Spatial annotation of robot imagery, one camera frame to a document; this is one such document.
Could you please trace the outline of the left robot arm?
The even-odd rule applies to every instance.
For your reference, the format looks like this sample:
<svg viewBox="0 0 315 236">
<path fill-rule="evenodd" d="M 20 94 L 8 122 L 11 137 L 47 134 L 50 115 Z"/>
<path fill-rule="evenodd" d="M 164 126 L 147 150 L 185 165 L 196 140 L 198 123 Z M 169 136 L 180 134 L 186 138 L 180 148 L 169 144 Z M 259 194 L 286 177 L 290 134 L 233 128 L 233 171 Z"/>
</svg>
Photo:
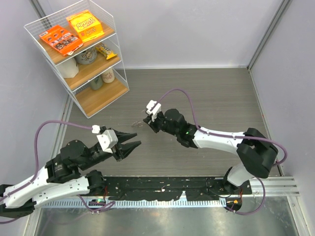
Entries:
<svg viewBox="0 0 315 236">
<path fill-rule="evenodd" d="M 141 141 L 127 142 L 134 137 L 135 133 L 107 129 L 97 136 L 97 143 L 92 147 L 87 147 L 80 140 L 72 140 L 36 175 L 16 185 L 0 186 L 3 198 L 0 215 L 16 219 L 64 197 L 102 195 L 106 186 L 102 173 L 92 170 L 82 176 L 80 172 L 110 157 L 122 161 L 141 145 Z"/>
</svg>

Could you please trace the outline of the metal disc with keyrings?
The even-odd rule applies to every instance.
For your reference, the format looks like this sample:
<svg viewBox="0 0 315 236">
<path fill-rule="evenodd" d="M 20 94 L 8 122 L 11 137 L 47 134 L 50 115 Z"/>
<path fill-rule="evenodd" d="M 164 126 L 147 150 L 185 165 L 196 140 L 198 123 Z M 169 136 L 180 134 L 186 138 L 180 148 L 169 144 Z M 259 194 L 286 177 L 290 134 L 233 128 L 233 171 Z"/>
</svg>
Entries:
<svg viewBox="0 0 315 236">
<path fill-rule="evenodd" d="M 144 121 L 136 121 L 131 125 L 131 127 L 135 127 L 135 128 L 142 127 L 144 124 L 145 124 Z"/>
</svg>

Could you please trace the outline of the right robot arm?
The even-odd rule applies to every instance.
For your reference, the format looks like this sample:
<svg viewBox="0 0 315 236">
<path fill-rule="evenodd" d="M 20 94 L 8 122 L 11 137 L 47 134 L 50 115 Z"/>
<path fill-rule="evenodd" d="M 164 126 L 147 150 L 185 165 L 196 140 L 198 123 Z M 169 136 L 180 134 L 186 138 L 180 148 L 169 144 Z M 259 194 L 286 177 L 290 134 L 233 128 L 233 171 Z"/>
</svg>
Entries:
<svg viewBox="0 0 315 236">
<path fill-rule="evenodd" d="M 228 194 L 235 193 L 253 177 L 267 178 L 278 155 L 278 149 L 255 128 L 236 134 L 209 130 L 187 122 L 177 109 L 147 109 L 146 114 L 143 121 L 154 132 L 173 135 L 184 147 L 212 148 L 237 155 L 241 162 L 229 168 L 222 181 Z"/>
</svg>

